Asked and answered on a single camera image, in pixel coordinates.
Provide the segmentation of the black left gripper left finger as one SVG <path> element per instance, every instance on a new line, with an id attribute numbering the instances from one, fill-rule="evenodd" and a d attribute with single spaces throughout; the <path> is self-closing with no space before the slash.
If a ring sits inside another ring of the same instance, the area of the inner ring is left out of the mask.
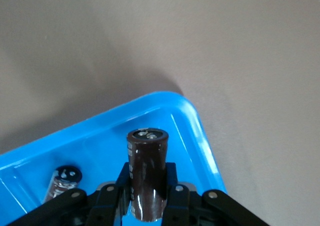
<path id="1" fill-rule="evenodd" d="M 105 184 L 91 195 L 70 189 L 7 226 L 122 226 L 130 199 L 126 162 L 115 183 Z"/>

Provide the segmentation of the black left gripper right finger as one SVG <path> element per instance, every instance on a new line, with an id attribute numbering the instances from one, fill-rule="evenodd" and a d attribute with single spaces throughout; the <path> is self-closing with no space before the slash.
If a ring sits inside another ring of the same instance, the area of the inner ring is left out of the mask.
<path id="1" fill-rule="evenodd" d="M 179 183 L 175 163 L 166 164 L 166 183 L 161 226 L 270 226 L 221 190 L 200 195 Z"/>

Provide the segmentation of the tall dark electrolytic capacitor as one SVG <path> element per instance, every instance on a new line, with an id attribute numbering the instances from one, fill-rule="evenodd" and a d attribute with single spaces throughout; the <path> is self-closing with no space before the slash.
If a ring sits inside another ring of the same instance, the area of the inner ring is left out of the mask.
<path id="1" fill-rule="evenodd" d="M 166 156 L 169 135 L 157 128 L 128 133 L 131 213 L 143 222 L 162 218 L 166 205 Z"/>

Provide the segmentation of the blue plastic tray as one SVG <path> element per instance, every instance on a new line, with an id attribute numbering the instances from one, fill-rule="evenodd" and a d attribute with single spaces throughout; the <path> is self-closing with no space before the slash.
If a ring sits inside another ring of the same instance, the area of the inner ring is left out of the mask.
<path id="1" fill-rule="evenodd" d="M 115 181 L 128 160 L 127 134 L 149 127 L 168 133 L 166 160 L 176 164 L 180 182 L 198 193 L 225 191 L 194 105 L 177 93 L 154 92 L 1 155 L 0 226 L 43 203 L 59 166 L 77 167 L 79 188 L 87 194 Z"/>

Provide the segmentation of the brown table cover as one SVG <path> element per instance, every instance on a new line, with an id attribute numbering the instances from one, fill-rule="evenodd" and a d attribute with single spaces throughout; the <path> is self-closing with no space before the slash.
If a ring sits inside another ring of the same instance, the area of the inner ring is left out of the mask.
<path id="1" fill-rule="evenodd" d="M 0 154 L 154 91 L 235 200 L 320 226 L 320 0 L 0 0 Z"/>

